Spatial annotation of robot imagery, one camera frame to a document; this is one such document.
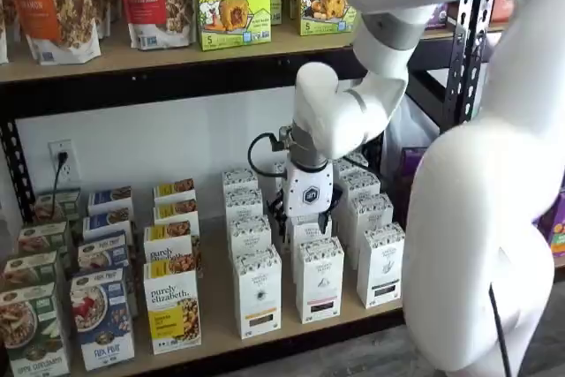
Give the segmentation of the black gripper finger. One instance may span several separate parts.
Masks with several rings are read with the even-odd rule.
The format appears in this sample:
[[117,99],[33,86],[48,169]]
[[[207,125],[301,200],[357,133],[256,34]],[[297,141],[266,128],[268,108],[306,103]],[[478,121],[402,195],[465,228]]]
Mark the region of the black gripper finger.
[[283,189],[280,189],[273,200],[268,202],[267,211],[269,217],[272,219],[272,230],[274,231],[275,243],[280,248],[287,247],[287,230],[286,222],[287,215],[284,212],[284,193]]
[[332,191],[332,198],[329,203],[329,206],[325,211],[319,213],[319,217],[318,217],[318,224],[320,228],[320,233],[322,235],[326,233],[331,213],[339,205],[342,196],[343,196],[343,189],[341,188],[341,186],[334,185]]

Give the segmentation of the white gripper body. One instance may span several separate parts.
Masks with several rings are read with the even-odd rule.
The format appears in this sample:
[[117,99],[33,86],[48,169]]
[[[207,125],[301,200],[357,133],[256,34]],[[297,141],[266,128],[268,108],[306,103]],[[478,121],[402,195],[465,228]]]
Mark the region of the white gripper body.
[[313,172],[304,171],[290,159],[282,183],[283,210],[287,217],[314,215],[329,209],[334,187],[333,164]]

